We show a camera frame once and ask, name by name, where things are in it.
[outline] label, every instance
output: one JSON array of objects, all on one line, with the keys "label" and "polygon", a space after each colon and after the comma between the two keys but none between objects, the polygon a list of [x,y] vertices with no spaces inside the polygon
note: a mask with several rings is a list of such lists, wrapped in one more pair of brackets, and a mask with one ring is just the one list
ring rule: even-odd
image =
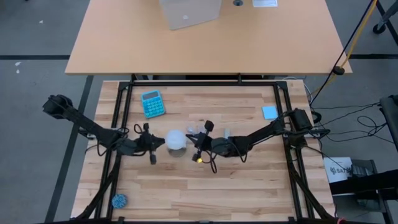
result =
[{"label": "label", "polygon": [[346,180],[351,177],[351,158],[349,157],[325,157],[323,159],[329,183]]},{"label": "label", "polygon": [[253,0],[254,7],[278,7],[278,0]]}]

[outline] wooden tabletop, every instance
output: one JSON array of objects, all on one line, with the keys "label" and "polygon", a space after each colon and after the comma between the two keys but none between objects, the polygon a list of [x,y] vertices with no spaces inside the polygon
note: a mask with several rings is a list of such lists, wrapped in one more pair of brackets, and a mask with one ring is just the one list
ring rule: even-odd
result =
[{"label": "wooden tabletop", "polygon": [[[292,107],[309,113],[303,82],[287,82]],[[103,83],[95,121],[104,127],[111,126],[118,84],[114,81]],[[166,114],[147,120],[140,95],[155,89],[162,94]],[[138,137],[132,131],[136,123],[148,122],[151,133],[164,137],[171,129],[186,133],[187,127],[203,126],[208,119],[215,124],[210,136],[223,136],[224,128],[230,129],[232,136],[248,135],[269,124],[261,110],[267,105],[275,105],[274,92],[268,86],[135,86],[127,124],[131,130],[129,138]],[[308,139],[308,143],[319,148],[314,139]],[[89,142],[89,146],[94,144],[95,141]],[[191,158],[195,152],[193,144],[189,143],[187,153],[174,158],[163,145],[156,151],[156,165],[150,165],[148,156],[123,156],[117,194],[127,195],[128,203],[124,209],[115,209],[113,218],[277,221],[295,216],[282,137],[273,137],[255,146],[244,164],[239,158],[217,157],[217,174],[212,173],[209,164],[193,162]],[[322,157],[308,149],[302,152],[310,190],[333,214],[333,199]],[[95,149],[86,153],[72,217],[79,215],[97,192],[103,161]],[[306,215],[303,195],[301,190],[299,192]]]},{"label": "wooden tabletop", "polygon": [[214,21],[169,30],[158,0],[91,0],[66,73],[316,75],[343,50],[325,0],[232,2]]}]

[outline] blue textured ball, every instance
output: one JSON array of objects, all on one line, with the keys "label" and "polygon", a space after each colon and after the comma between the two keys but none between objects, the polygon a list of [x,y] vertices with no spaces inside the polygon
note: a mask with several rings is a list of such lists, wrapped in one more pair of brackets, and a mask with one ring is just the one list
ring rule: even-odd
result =
[{"label": "blue textured ball", "polygon": [[112,198],[114,208],[123,208],[127,204],[127,197],[123,194],[117,194]]}]

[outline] cable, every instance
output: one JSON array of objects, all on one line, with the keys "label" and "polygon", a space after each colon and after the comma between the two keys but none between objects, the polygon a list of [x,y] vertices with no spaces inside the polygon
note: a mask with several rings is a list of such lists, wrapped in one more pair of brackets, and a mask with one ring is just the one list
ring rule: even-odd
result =
[{"label": "cable", "polygon": [[332,107],[332,108],[312,108],[312,109],[315,109],[315,110],[333,110],[333,109],[340,109],[340,108],[355,108],[355,107],[363,108],[363,107],[366,107],[366,106],[376,105],[378,103],[379,102],[371,103],[371,104],[368,104],[368,105],[361,105],[361,106],[351,105],[351,106],[335,106],[335,107]]},{"label": "cable", "polygon": [[93,145],[93,146],[90,146],[90,147],[88,147],[87,149],[86,149],[86,151],[85,151],[85,154],[90,150],[90,149],[92,149],[92,148],[94,148],[94,147],[96,147],[97,145],[98,145],[99,143],[98,143],[98,141],[97,141],[97,144],[95,144],[95,145]]},{"label": "cable", "polygon": [[[341,54],[340,54],[340,56],[338,57],[338,59],[337,59],[335,65],[333,66],[333,70],[334,70],[334,68],[337,66],[337,63],[340,61],[340,59],[341,59],[341,57],[343,56],[343,54],[345,53],[345,51],[346,51],[346,49],[347,49],[349,43],[351,42],[351,40],[353,39],[353,37],[354,37],[354,35],[355,35],[355,40],[354,40],[353,44],[351,45],[351,48],[350,48],[349,53],[348,53],[348,55],[347,55],[347,57],[346,57],[346,60],[343,62],[343,64],[341,64],[340,67],[341,67],[341,68],[344,67],[346,61],[348,61],[349,57],[350,57],[351,54],[352,54],[352,51],[354,50],[354,46],[356,45],[356,42],[358,41],[358,38],[359,38],[359,36],[360,36],[361,33],[362,33],[363,27],[364,27],[364,26],[366,25],[366,23],[368,22],[368,19],[369,19],[370,15],[372,14],[374,8],[376,7],[376,3],[377,3],[377,0],[371,0],[371,1],[369,2],[368,6],[366,7],[366,10],[365,10],[364,14],[362,15],[361,19],[359,20],[358,25],[355,27],[354,32],[353,32],[353,33],[351,34],[351,36],[349,37],[349,39],[348,39],[346,45],[344,46],[343,51],[341,52]],[[326,78],[325,82],[323,83],[323,85],[322,85],[320,88],[317,88],[313,93],[311,93],[311,95],[313,95],[313,94],[315,94],[315,93],[316,93],[316,95],[313,97],[313,100],[312,100],[312,102],[310,103],[310,106],[311,106],[312,103],[316,100],[316,98],[318,97],[319,93],[323,90],[323,88],[329,83],[329,79],[330,79],[330,77],[331,77],[332,74],[333,74],[333,70],[330,71],[330,73],[329,73],[328,77]]]},{"label": "cable", "polygon": [[349,172],[346,168],[344,168],[343,166],[341,166],[339,163],[337,163],[337,162],[336,162],[334,159],[332,159],[330,156],[326,155],[324,152],[319,151],[318,149],[315,149],[315,148],[310,147],[310,146],[305,146],[305,147],[307,147],[307,148],[309,148],[309,149],[312,149],[312,150],[314,150],[314,151],[316,151],[316,152],[319,152],[321,155],[323,155],[323,157],[327,157],[328,159],[330,159],[331,161],[333,161],[335,164],[337,164],[338,166],[340,166],[343,170]]},{"label": "cable", "polygon": [[336,203],[333,203],[333,204],[335,206],[335,218],[337,218],[337,205],[336,205]]},{"label": "cable", "polygon": [[139,124],[135,124],[134,125],[134,132],[137,133],[137,134],[142,134],[143,133],[142,132],[142,128],[141,128],[141,126]]},{"label": "cable", "polygon": [[264,142],[264,141],[266,141],[266,140],[268,140],[268,139],[270,139],[270,138],[272,138],[272,137],[274,137],[274,136],[269,136],[268,138],[265,138],[265,139],[263,139],[263,140],[260,140],[260,141],[258,141],[258,142],[256,142],[256,143],[252,144],[252,146],[258,145],[258,144],[260,144],[260,143],[262,143],[262,142]]},{"label": "cable", "polygon": [[215,159],[217,157],[217,154],[215,154],[215,156],[213,157],[212,156],[213,152],[208,152],[208,151],[205,151],[205,152],[209,155],[210,160],[209,160],[209,162],[203,161],[202,163],[204,163],[204,164],[210,163],[211,171],[213,171],[213,173],[216,174],[217,173],[217,165],[216,165]]},{"label": "cable", "polygon": [[371,213],[371,212],[370,212],[370,211],[367,211],[367,212],[365,212],[365,213],[362,213],[362,214],[360,214],[360,215],[357,215],[357,216],[352,217],[352,218],[347,218],[347,219],[349,219],[349,220],[354,220],[355,218],[361,217],[361,216],[363,216],[363,215],[367,215],[367,214],[369,214],[369,213]]},{"label": "cable", "polygon": [[238,147],[236,147],[236,145],[235,144],[233,144],[232,142],[229,142],[229,143],[231,143],[232,145],[233,145],[233,147],[236,149],[236,152],[238,153],[238,155],[239,155],[239,158],[241,158],[241,161],[242,161],[242,163],[245,163],[246,161],[247,161],[247,159],[248,159],[248,148],[246,148],[246,155],[245,155],[245,157],[244,157],[244,159],[242,158],[242,155],[241,155],[241,152],[239,151],[239,149],[238,149]]},{"label": "cable", "polygon": [[[372,103],[372,104],[369,104],[369,105],[362,105],[362,106],[337,106],[337,107],[334,107],[334,108],[321,108],[321,109],[337,109],[337,108],[348,108],[348,107],[364,107],[364,108],[362,108],[362,109],[360,109],[360,110],[356,110],[356,111],[354,111],[354,112],[347,113],[347,114],[345,114],[345,115],[343,115],[343,116],[341,116],[341,117],[339,117],[339,118],[333,119],[333,120],[331,120],[331,121],[329,121],[329,122],[327,122],[327,123],[325,123],[325,124],[322,124],[321,122],[319,122],[320,125],[316,126],[316,128],[318,128],[318,127],[320,127],[320,126],[321,126],[322,128],[325,128],[325,125],[326,125],[326,124],[329,124],[329,123],[334,122],[334,121],[336,121],[336,120],[338,120],[338,119],[344,118],[344,117],[346,117],[346,116],[348,116],[348,115],[350,115],[350,114],[353,114],[353,113],[356,113],[356,112],[365,110],[365,109],[370,108],[370,107],[372,107],[372,106],[374,106],[374,105],[377,105],[377,104],[378,104],[378,103]],[[360,121],[361,118],[366,118],[366,119],[370,120],[370,121],[372,122],[373,125],[364,124],[363,122]],[[366,134],[365,136],[360,136],[360,137],[356,137],[356,138],[349,138],[349,139],[336,140],[336,139],[332,139],[332,138],[329,137],[328,135],[326,135],[326,137],[327,137],[329,140],[333,141],[333,142],[344,142],[344,141],[351,141],[351,140],[361,139],[361,138],[366,138],[366,137],[376,137],[376,138],[381,139],[381,140],[383,140],[383,141],[387,141],[387,142],[389,142],[389,143],[394,144],[394,142],[392,142],[392,141],[390,141],[390,140],[388,140],[388,139],[384,139],[384,138],[382,138],[382,137],[376,135],[376,133],[378,133],[382,128],[384,128],[385,126],[387,126],[387,123],[377,125],[376,122],[375,122],[373,119],[371,119],[370,117],[368,117],[368,116],[358,116],[358,117],[356,118],[356,120],[357,120],[357,122],[358,122],[359,124],[361,124],[361,125],[363,125],[363,126],[365,126],[365,127],[367,127],[367,128],[372,128],[372,129],[371,129],[370,131],[354,130],[354,131],[345,131],[345,132],[342,132],[342,133],[329,133],[329,134],[328,134],[328,135],[340,135],[340,134],[348,134],[348,133],[365,133],[365,134]]]},{"label": "cable", "polygon": [[[127,138],[128,137],[128,133],[130,132],[130,129],[128,129],[128,128],[119,128],[117,131],[119,131],[119,132],[121,132],[121,138]],[[103,155],[105,155],[106,154],[106,152],[108,152],[109,150],[111,150],[112,149],[112,147],[116,144],[116,142],[114,142],[114,143],[112,143],[111,145],[110,145],[110,147],[108,147],[107,149],[105,149],[105,151],[103,151],[103,153],[100,153],[100,142],[97,140],[97,154],[98,154],[98,156],[103,156]]]},{"label": "cable", "polygon": [[357,113],[357,112],[366,110],[366,109],[368,109],[368,108],[371,108],[371,107],[375,106],[376,104],[377,104],[377,103],[374,103],[374,104],[371,104],[371,105],[366,106],[366,107],[364,107],[364,108],[361,108],[361,109],[359,109],[359,110],[346,113],[345,115],[340,116],[340,117],[337,117],[337,118],[335,118],[335,119],[333,119],[333,120],[331,120],[331,121],[328,121],[328,122],[326,122],[325,124],[321,124],[321,125],[315,126],[315,128],[319,128],[320,126],[324,126],[324,125],[330,124],[330,123],[332,123],[332,122],[334,122],[334,121],[337,121],[338,119],[345,118],[345,117],[347,117],[348,115],[355,114],[355,113]]}]

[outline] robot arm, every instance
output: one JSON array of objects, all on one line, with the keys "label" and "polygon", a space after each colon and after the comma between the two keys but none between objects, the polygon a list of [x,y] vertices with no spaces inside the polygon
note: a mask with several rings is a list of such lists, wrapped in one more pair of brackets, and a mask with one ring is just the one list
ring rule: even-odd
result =
[{"label": "robot arm", "polygon": [[149,133],[147,123],[144,124],[144,130],[139,132],[139,138],[135,140],[128,139],[126,133],[122,131],[103,128],[81,114],[73,107],[71,99],[63,95],[50,96],[43,105],[43,111],[55,119],[67,119],[79,125],[87,133],[94,134],[106,149],[116,150],[126,156],[143,156],[149,151],[151,164],[156,164],[155,150],[164,144],[164,139]]},{"label": "robot arm", "polygon": [[[285,118],[290,119],[291,130],[285,128]],[[196,135],[187,134],[187,138],[194,142],[198,152],[192,160],[198,161],[202,151],[209,151],[223,157],[242,157],[245,156],[256,144],[259,144],[273,136],[285,134],[290,145],[303,146],[306,144],[304,136],[306,134],[318,135],[322,138],[330,131],[327,129],[312,130],[313,126],[304,110],[295,109],[281,114],[271,124],[247,135],[231,136],[226,138],[213,139],[208,133],[213,130],[214,124],[207,121],[205,124],[206,133]]]}]

